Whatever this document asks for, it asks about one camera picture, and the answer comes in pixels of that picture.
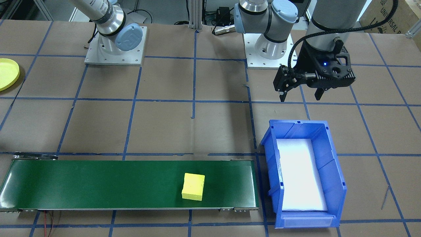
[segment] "mounting plate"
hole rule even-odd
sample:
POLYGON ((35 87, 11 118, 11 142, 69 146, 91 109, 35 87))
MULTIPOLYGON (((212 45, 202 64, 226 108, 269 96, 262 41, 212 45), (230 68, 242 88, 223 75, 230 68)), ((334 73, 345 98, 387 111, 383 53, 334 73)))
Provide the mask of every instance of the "mounting plate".
POLYGON ((85 64, 90 65, 125 65, 125 66, 142 66, 144 56, 145 41, 147 36, 147 27, 141 27, 143 37, 141 43, 130 51, 123 54, 109 54, 101 50, 98 45, 99 37, 95 37, 89 44, 88 52, 85 58, 85 64))
MULTIPOLYGON (((244 49, 247 58, 247 67, 250 69, 278 69, 281 64, 288 65, 288 55, 291 52, 293 45, 291 34, 288 36, 287 39, 287 50, 284 56, 280 59, 275 60, 266 59, 256 52, 254 45, 256 44, 256 41, 260 35, 261 34, 244 34, 244 49)), ((296 62, 297 54, 294 51, 291 66, 294 67, 296 62)))

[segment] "green conveyor belt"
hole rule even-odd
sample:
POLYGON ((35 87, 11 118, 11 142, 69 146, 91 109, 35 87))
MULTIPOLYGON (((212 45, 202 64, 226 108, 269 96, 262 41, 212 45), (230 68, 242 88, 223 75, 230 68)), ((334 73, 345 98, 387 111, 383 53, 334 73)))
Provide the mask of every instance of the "green conveyor belt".
POLYGON ((257 209, 253 161, 14 160, 2 210, 257 209), (184 173, 205 175, 203 200, 181 198, 184 173))

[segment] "yellow lid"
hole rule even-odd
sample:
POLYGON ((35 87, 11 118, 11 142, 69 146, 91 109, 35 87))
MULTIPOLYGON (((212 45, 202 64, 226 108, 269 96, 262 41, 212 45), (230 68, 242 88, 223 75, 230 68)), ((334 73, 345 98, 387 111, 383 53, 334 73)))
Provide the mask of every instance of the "yellow lid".
POLYGON ((6 90, 19 78, 19 65, 11 59, 0 59, 0 91, 6 90))

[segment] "metal frame post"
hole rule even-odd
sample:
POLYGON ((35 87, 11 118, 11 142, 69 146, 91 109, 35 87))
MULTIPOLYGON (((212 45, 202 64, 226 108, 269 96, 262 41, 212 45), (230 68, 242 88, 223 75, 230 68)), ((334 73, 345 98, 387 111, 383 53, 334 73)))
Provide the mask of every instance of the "metal frame post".
POLYGON ((42 0, 34 0, 34 3, 37 5, 38 9, 40 10, 41 14, 44 16, 45 19, 48 21, 54 21, 50 11, 47 9, 44 1, 42 0))
POLYGON ((418 34, 418 32, 421 31, 421 19, 419 19, 417 21, 417 23, 415 23, 415 25, 413 25, 406 33, 405 36, 408 39, 412 39, 414 36, 416 36, 418 34))
POLYGON ((202 4, 203 0, 189 0, 189 28, 202 30, 202 4))

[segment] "yellow foam cube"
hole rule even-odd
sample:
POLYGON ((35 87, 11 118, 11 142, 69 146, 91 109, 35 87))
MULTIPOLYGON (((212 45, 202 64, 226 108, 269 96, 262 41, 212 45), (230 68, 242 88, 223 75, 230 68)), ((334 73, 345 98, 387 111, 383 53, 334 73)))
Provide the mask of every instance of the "yellow foam cube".
POLYGON ((201 201, 203 196, 204 175, 185 173, 181 195, 183 199, 201 201))

